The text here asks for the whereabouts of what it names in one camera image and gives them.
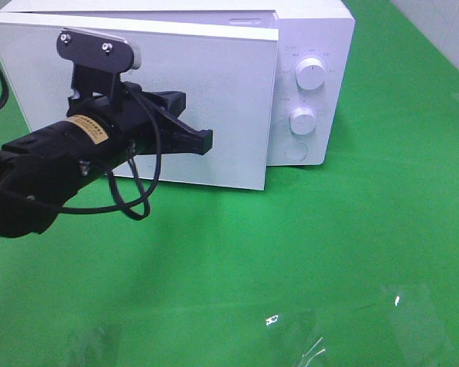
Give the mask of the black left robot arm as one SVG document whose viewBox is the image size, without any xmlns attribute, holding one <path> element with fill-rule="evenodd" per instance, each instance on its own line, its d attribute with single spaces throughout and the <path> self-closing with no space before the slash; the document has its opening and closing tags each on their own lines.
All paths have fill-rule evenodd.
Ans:
<svg viewBox="0 0 459 367">
<path fill-rule="evenodd" d="M 150 211 L 151 187 L 136 200 L 121 197 L 113 171 L 138 155 L 206 154 L 210 130 L 195 130 L 180 120 L 182 92 L 147 93 L 124 83 L 115 101 L 92 96 L 71 103 L 67 117 L 10 141 L 0 148 L 0 236 L 17 238 L 44 232 L 79 190 L 106 176 L 113 198 L 101 213 L 120 211 L 140 220 Z M 142 206 L 142 214 L 134 211 Z"/>
</svg>

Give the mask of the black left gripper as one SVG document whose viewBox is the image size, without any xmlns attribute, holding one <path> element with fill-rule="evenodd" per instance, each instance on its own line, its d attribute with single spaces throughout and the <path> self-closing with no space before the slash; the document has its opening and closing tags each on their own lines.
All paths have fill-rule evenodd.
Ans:
<svg viewBox="0 0 459 367">
<path fill-rule="evenodd" d="M 87 161 L 126 161 L 130 154 L 205 155 L 213 147 L 213 130 L 196 130 L 179 119 L 186 98 L 180 91 L 144 92 L 125 83 L 116 97 L 119 106 L 106 96 L 72 101 L 67 120 L 93 133 L 80 139 L 75 152 Z"/>
</svg>

